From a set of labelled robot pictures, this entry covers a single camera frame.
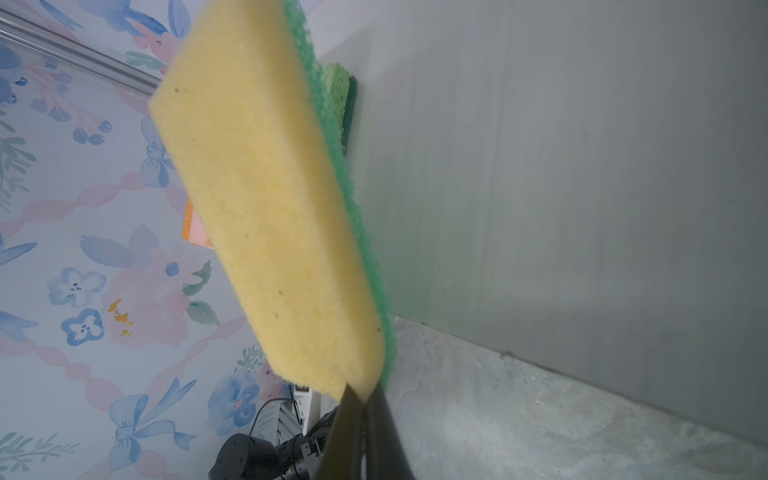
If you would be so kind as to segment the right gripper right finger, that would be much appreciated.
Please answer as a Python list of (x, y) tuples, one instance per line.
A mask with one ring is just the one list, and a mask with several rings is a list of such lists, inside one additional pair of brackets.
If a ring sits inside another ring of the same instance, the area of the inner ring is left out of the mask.
[(381, 384), (364, 406), (364, 421), (366, 478), (414, 480)]

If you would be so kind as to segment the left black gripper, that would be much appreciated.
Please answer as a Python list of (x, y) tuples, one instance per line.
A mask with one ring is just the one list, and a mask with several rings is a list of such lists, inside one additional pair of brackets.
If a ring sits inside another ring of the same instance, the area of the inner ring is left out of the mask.
[(307, 434), (299, 433), (275, 448), (278, 457), (276, 479), (317, 478), (337, 410), (338, 408), (334, 408), (323, 415)]

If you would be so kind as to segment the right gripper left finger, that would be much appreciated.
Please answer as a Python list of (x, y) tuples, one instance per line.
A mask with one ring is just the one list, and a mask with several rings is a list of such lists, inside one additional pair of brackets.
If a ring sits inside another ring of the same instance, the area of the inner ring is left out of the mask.
[(362, 470), (363, 403), (347, 385), (336, 410), (317, 480), (359, 480)]

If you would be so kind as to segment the orange sponge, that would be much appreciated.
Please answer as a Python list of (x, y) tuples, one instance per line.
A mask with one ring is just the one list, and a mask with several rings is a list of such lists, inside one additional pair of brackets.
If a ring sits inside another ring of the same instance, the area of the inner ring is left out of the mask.
[(186, 200), (181, 238), (192, 245), (208, 249), (213, 248), (213, 243), (208, 237), (204, 225), (190, 199)]

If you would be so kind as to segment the yellow sponge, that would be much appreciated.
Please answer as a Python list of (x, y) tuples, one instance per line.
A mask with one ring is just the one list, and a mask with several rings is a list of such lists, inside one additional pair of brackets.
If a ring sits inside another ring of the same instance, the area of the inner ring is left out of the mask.
[(393, 337), (294, 1), (210, 1), (149, 109), (269, 363), (371, 397)]

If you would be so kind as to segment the green sponge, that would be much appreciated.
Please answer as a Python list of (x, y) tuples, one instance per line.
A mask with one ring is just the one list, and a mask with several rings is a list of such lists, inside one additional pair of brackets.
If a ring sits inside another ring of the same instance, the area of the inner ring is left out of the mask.
[(339, 63), (324, 65), (322, 74), (339, 125), (342, 149), (346, 151), (357, 97), (357, 79)]

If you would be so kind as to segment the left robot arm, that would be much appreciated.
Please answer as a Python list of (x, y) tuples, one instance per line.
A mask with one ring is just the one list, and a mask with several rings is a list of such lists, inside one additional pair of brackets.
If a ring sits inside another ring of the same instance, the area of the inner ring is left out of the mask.
[(314, 479), (319, 470), (330, 430), (337, 413), (334, 408), (308, 430), (273, 445), (267, 440), (235, 434), (222, 446), (208, 473), (211, 480)]

